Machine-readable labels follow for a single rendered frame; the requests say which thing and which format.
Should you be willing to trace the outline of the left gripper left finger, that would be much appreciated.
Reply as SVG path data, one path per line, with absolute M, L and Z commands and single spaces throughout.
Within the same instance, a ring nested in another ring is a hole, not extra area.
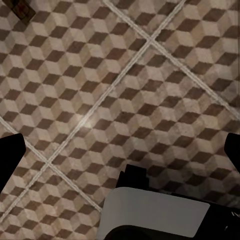
M 0 138 L 0 193 L 26 152 L 21 133 Z

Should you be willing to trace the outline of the mousetrap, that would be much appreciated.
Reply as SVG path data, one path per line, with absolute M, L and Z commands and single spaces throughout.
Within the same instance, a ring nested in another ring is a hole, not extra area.
M 6 6 L 27 25 L 36 12 L 25 2 L 25 0 L 2 0 Z

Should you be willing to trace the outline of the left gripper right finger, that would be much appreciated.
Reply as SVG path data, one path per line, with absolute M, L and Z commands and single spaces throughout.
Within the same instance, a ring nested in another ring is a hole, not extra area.
M 240 135 L 235 133 L 228 133 L 224 151 L 240 173 Z

